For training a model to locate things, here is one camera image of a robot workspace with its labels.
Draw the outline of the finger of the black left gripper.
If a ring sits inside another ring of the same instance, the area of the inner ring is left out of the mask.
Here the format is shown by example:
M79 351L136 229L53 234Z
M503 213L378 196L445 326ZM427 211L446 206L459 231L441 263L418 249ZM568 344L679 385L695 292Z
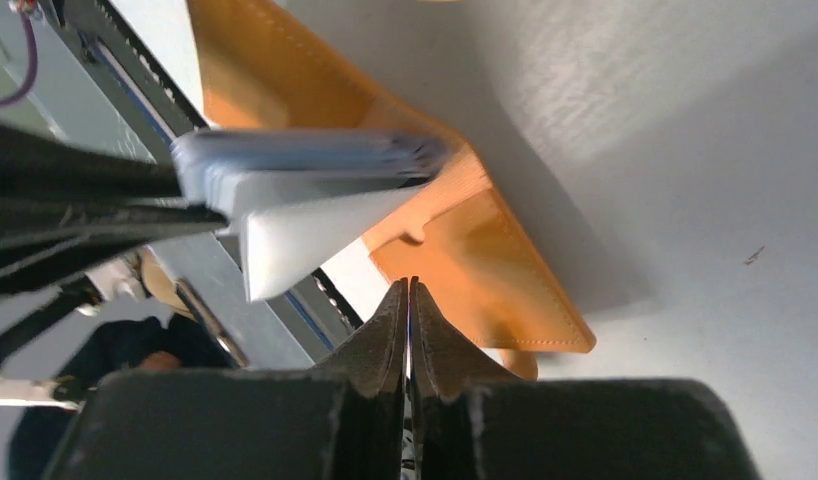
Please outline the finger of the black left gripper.
M171 207L172 167L75 148L0 123L0 294L36 291L224 215Z

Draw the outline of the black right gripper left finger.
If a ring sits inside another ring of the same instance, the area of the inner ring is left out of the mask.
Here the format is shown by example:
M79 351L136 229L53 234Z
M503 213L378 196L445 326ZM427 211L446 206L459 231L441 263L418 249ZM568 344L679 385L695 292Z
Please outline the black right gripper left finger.
M306 370L129 370L81 409L49 479L396 479L409 283Z

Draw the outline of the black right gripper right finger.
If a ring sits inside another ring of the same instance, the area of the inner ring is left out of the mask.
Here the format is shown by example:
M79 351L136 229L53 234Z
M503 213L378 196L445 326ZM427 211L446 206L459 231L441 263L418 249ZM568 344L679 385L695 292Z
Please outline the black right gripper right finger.
M408 287L421 479L756 479L729 409L682 378L524 380Z

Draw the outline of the orange leather card holder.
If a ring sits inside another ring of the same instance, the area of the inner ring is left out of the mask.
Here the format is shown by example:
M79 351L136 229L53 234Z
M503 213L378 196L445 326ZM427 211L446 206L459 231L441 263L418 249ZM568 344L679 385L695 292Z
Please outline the orange leather card holder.
M363 75L272 1L187 5L208 128L171 145L183 197L223 214L247 300L287 292L355 240L416 277L476 346L530 378L596 339L458 132Z

